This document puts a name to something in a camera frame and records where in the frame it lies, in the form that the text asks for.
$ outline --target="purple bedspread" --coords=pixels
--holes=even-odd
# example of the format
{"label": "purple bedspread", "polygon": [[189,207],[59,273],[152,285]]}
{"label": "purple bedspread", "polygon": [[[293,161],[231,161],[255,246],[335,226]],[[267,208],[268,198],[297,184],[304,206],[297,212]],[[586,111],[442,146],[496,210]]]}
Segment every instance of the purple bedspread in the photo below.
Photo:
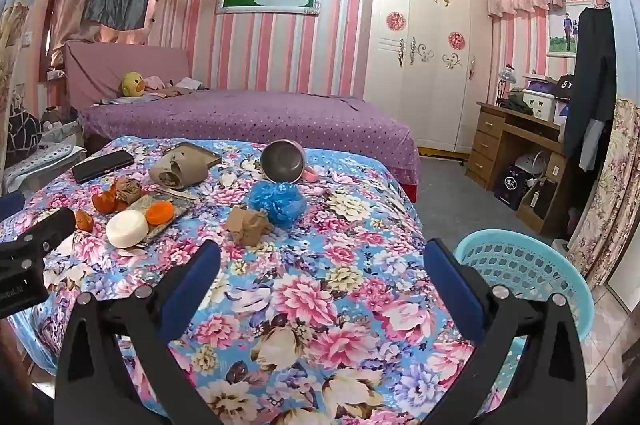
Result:
{"label": "purple bedspread", "polygon": [[108,139],[130,135],[269,143],[287,138],[307,148],[375,158],[399,183],[418,184],[418,153],[409,128],[355,98],[210,90],[136,105],[89,107],[80,116],[87,135]]}

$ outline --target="blue floral tablecloth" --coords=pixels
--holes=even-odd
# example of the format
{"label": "blue floral tablecloth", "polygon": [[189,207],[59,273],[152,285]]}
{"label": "blue floral tablecloth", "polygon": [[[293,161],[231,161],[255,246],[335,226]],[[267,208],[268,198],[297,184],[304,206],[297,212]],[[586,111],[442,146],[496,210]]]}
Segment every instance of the blue floral tablecloth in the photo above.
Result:
{"label": "blue floral tablecloth", "polygon": [[[55,370],[76,297],[126,297],[186,263],[204,239],[222,250],[222,268],[188,331],[169,347],[186,376],[225,425],[405,425],[429,413],[473,351],[460,338],[426,275],[420,222],[402,188],[379,162],[348,153],[307,150],[319,173],[302,183],[308,204],[288,231],[276,229],[255,248],[235,245],[223,224],[255,182],[263,146],[195,140],[221,165],[189,189],[195,209],[146,249],[107,242],[107,215],[91,196],[116,176],[150,186],[146,171],[178,140],[113,141],[134,165],[84,185],[70,173],[41,190],[0,225],[10,241],[53,210],[82,208],[91,234],[46,259],[49,300],[12,317],[32,357]],[[162,412],[130,342],[121,348],[143,402]],[[502,391],[485,404],[495,406]]]}

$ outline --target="white wardrobe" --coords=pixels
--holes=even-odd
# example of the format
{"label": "white wardrobe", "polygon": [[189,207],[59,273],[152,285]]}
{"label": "white wardrobe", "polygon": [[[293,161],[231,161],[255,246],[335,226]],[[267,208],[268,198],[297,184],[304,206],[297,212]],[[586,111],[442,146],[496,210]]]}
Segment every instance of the white wardrobe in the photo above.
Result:
{"label": "white wardrobe", "polygon": [[373,0],[364,100],[418,146],[470,153],[489,87],[487,11],[487,0]]}

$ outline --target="metal bolt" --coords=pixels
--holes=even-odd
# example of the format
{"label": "metal bolt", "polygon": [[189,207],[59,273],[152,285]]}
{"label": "metal bolt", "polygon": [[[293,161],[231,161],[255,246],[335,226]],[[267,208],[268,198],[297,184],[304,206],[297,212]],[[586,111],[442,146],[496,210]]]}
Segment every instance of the metal bolt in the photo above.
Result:
{"label": "metal bolt", "polygon": [[88,291],[85,291],[78,295],[76,302],[84,306],[85,304],[88,304],[89,302],[91,302],[91,297],[92,297],[91,293],[89,293]]}
{"label": "metal bolt", "polygon": [[146,299],[151,293],[153,293],[153,290],[151,289],[151,286],[142,284],[142,286],[137,287],[133,293],[139,299]]}
{"label": "metal bolt", "polygon": [[561,293],[554,293],[551,300],[553,300],[554,304],[557,306],[564,306],[566,304],[566,297]]}
{"label": "metal bolt", "polygon": [[491,288],[491,293],[494,294],[494,297],[498,299],[506,299],[509,296],[509,288],[507,286],[503,286],[502,284],[495,285]]}

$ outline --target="yellow duck plush toy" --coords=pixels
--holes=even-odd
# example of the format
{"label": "yellow duck plush toy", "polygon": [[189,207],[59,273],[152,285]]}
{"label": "yellow duck plush toy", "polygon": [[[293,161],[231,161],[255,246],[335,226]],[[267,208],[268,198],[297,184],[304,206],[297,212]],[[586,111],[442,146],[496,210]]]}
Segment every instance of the yellow duck plush toy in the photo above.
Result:
{"label": "yellow duck plush toy", "polygon": [[142,96],[145,94],[145,81],[139,72],[128,72],[122,79],[124,96]]}

